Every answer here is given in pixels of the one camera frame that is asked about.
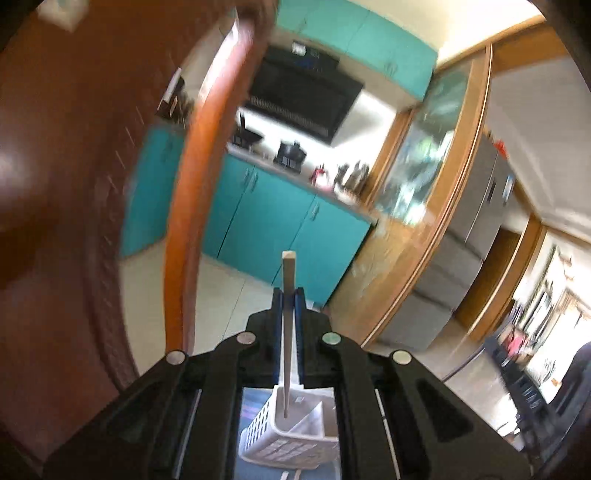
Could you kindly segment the teal kitchen cabinets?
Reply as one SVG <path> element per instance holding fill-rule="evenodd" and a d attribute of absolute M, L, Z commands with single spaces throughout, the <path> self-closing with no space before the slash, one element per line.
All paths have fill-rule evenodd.
<path fill-rule="evenodd" d="M 127 194 L 122 257 L 162 240 L 185 135 L 155 123 L 144 137 Z M 228 149 L 201 250 L 267 284 L 280 285 L 281 254 L 297 252 L 297 286 L 324 305 L 374 220 Z"/>
<path fill-rule="evenodd" d="M 437 52 L 390 20 L 349 1 L 281 1 L 276 26 L 327 49 L 374 96 L 399 109 L 424 100 Z"/>

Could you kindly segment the wooden glass sliding door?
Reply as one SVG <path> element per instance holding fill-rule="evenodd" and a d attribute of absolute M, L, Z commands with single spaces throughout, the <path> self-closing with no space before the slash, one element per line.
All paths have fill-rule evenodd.
<path fill-rule="evenodd" d="M 329 300 L 332 327 L 363 347 L 392 322 L 428 266 L 466 188 L 484 125 L 493 48 L 438 68 L 399 113 L 363 204 L 377 220 Z"/>

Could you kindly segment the beige wooden chopstick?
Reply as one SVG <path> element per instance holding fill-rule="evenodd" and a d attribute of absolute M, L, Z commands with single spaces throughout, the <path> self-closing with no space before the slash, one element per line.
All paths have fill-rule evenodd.
<path fill-rule="evenodd" d="M 294 251 L 283 251 L 283 418 L 288 417 L 290 405 L 291 350 L 294 331 L 294 291 L 296 290 L 296 262 Z"/>

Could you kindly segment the blue striped towel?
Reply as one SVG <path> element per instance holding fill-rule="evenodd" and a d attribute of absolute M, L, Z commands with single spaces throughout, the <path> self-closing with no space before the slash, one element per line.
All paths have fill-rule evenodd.
<path fill-rule="evenodd" d="M 335 394 L 331 388 L 283 388 L 242 393 L 235 479 L 339 479 L 342 477 Z"/>

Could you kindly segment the black cooking pot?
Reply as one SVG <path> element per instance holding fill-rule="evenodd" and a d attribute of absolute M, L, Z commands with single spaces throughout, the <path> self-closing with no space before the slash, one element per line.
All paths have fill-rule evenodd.
<path fill-rule="evenodd" d="M 300 173 L 305 157 L 307 157 L 307 152 L 301 148 L 300 143 L 280 142 L 280 148 L 277 150 L 273 162 L 284 169 Z"/>

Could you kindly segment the teal upper kitchen cabinets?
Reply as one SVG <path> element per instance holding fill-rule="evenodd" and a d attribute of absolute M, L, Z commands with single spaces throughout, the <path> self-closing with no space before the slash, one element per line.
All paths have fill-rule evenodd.
<path fill-rule="evenodd" d="M 349 1 L 281 1 L 276 26 L 327 49 L 374 96 L 399 109 L 424 100 L 437 52 L 390 20 Z"/>

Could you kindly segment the black range hood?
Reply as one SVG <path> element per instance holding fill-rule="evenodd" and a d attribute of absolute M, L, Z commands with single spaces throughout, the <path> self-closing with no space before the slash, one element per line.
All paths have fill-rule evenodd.
<path fill-rule="evenodd" d="M 270 46 L 245 106 L 329 144 L 362 90 L 363 83 L 324 51 L 311 48 L 298 55 Z"/>

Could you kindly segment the silver refrigerator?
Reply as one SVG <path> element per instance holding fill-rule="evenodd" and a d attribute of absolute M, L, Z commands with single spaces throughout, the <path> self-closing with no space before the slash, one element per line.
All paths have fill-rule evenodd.
<path fill-rule="evenodd" d="M 475 282 L 512 203 L 514 172 L 486 135 L 454 216 L 412 292 L 379 341 L 426 350 L 441 333 Z"/>

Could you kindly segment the teal lower kitchen cabinets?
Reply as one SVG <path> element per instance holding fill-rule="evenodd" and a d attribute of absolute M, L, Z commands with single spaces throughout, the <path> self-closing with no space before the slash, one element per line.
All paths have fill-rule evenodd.
<path fill-rule="evenodd" d="M 122 257 L 162 240 L 185 135 L 155 123 L 144 137 L 127 194 Z M 228 149 L 201 250 L 267 284 L 280 285 L 281 254 L 297 252 L 297 286 L 324 305 L 374 220 Z"/>

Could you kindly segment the carved brown wooden chair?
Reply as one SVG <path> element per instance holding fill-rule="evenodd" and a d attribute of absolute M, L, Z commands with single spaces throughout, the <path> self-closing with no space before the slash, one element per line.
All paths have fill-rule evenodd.
<path fill-rule="evenodd" d="M 1 449 L 48 457 L 137 376 L 119 248 L 141 142 L 176 67 L 229 14 L 190 124 L 173 207 L 170 345 L 184 346 L 198 244 L 274 1 L 91 1 L 67 30 L 37 1 L 1 5 Z"/>

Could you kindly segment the black wok pan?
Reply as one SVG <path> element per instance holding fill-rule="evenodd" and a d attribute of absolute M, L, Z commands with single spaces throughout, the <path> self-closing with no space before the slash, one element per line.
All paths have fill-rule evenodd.
<path fill-rule="evenodd" d="M 233 130 L 230 137 L 231 144 L 249 150 L 252 146 L 259 144 L 262 141 L 263 134 L 247 128 L 245 115 L 240 113 L 238 121 L 235 122 L 235 130 Z"/>

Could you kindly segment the white plastic utensil basket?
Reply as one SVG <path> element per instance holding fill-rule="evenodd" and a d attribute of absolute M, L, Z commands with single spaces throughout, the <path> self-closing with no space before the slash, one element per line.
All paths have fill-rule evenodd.
<path fill-rule="evenodd" d="M 339 460 L 339 427 L 331 388 L 290 389 L 288 417 L 283 418 L 283 387 L 269 392 L 239 436 L 242 460 L 266 467 L 315 470 Z"/>

